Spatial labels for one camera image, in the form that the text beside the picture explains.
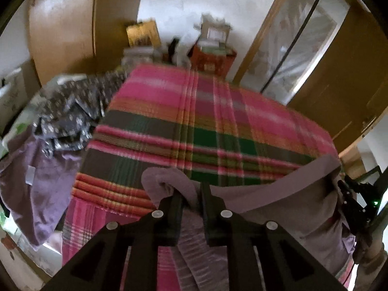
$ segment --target pile of clothes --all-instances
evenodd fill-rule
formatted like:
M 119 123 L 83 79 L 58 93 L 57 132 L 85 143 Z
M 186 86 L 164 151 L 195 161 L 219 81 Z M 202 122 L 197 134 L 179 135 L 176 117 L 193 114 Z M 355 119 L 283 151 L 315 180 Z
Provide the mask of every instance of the pile of clothes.
M 61 230 L 83 150 L 126 78 L 126 72 L 55 77 L 11 127 L 0 202 L 35 250 Z

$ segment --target black strip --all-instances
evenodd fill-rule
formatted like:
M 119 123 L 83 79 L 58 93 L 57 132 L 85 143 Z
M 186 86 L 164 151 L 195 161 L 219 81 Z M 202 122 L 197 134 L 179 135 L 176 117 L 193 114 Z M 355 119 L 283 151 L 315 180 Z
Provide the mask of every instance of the black strip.
M 269 80 L 264 84 L 263 88 L 261 89 L 260 93 L 262 94 L 265 89 L 268 87 L 268 85 L 272 82 L 273 78 L 275 77 L 276 73 L 278 73 L 280 67 L 282 66 L 282 64 L 284 63 L 284 61 L 286 61 L 288 55 L 290 54 L 292 48 L 295 46 L 296 42 L 298 41 L 300 35 L 302 34 L 303 30 L 305 29 L 308 21 L 310 20 L 310 17 L 313 15 L 313 12 L 315 11 L 317 5 L 318 5 L 318 2 L 319 0 L 315 0 L 309 13 L 307 14 L 306 18 L 305 18 L 305 21 L 303 22 L 302 26 L 299 28 L 299 31 L 297 32 L 294 40 L 292 41 L 290 47 L 287 49 L 286 53 L 284 54 L 282 60 L 280 60 L 280 62 L 278 63 L 278 65 L 276 66 L 274 72 L 272 73 L 271 77 L 269 78 Z

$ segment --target wooden frame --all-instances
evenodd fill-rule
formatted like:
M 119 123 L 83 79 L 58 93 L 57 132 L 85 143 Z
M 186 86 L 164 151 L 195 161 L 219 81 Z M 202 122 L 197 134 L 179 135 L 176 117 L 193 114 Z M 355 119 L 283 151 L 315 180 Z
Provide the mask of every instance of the wooden frame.
M 251 64 L 253 57 L 255 56 L 256 52 L 259 50 L 259 47 L 261 46 L 261 43 L 264 40 L 264 37 L 269 31 L 269 28 L 275 18 L 275 16 L 278 14 L 281 6 L 283 5 L 285 0 L 274 0 L 271 8 L 269 9 L 263 24 L 261 25 L 259 31 L 256 34 L 255 39 L 253 40 L 251 47 L 249 48 L 247 54 L 245 55 L 245 58 L 243 59 L 239 69 L 237 70 L 236 75 L 233 79 L 233 84 L 240 85 L 241 79 L 243 78 L 245 72 L 247 71 L 249 65 Z

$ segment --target mauve clothing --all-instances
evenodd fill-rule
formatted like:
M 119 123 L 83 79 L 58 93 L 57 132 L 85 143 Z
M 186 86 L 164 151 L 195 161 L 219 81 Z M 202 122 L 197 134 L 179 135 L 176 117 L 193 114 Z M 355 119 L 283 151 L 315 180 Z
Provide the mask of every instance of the mauve clothing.
M 264 185 L 211 186 L 227 209 L 256 223 L 273 220 L 286 229 L 331 274 L 339 275 L 354 246 L 346 220 L 337 211 L 338 192 L 331 178 L 341 163 L 327 154 Z M 148 168 L 142 185 L 158 206 L 174 188 L 187 199 L 180 239 L 172 248 L 181 290 L 228 290 L 226 248 L 210 248 L 198 213 L 199 183 L 175 168 Z
M 0 162 L 1 199 L 35 250 L 54 232 L 68 207 L 82 157 L 82 151 L 57 151 L 48 159 L 44 146 L 29 126 L 9 141 L 9 154 Z M 32 185 L 26 184 L 28 166 L 36 169 Z

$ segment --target white label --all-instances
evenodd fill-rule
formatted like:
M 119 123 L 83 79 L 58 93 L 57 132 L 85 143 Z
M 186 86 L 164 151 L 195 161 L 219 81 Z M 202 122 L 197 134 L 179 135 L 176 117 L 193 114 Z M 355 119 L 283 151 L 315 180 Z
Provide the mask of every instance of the white label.
M 209 28 L 208 29 L 208 39 L 210 40 L 219 40 L 221 42 L 226 41 L 226 33 L 224 31 L 220 31 L 216 28 Z
M 27 173 L 26 173 L 26 184 L 29 184 L 32 186 L 32 184 L 34 183 L 34 177 L 35 177 L 35 167 L 28 165 Z

